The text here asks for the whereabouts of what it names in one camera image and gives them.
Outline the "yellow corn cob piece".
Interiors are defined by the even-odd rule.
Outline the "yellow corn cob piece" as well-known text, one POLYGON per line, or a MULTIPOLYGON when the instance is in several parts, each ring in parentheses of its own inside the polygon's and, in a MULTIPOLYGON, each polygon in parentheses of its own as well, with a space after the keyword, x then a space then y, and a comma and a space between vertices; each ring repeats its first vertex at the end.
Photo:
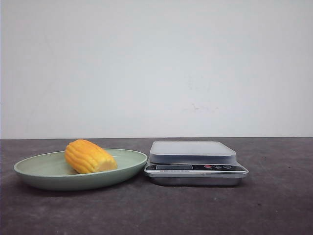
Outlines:
POLYGON ((66 146, 65 160, 80 174, 117 169, 117 162, 110 153, 82 139, 70 142, 66 146))

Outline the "silver digital kitchen scale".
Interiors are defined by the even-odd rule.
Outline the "silver digital kitchen scale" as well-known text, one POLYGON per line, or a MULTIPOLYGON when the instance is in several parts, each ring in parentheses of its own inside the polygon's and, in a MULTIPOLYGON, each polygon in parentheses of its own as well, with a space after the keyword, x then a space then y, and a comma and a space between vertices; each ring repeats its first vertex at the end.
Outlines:
POLYGON ((249 173, 218 141, 155 141, 144 172, 163 186, 236 186, 249 173))

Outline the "green round plate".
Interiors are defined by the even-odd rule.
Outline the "green round plate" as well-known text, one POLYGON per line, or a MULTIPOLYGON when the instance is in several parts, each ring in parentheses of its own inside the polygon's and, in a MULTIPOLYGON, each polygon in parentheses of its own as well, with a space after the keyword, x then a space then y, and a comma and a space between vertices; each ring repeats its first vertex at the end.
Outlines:
POLYGON ((52 152, 26 158, 14 165, 19 178, 29 186, 52 191, 78 191, 112 186, 142 171, 148 157, 128 149, 106 149, 117 161, 117 169, 88 174, 77 173, 64 158, 52 152))

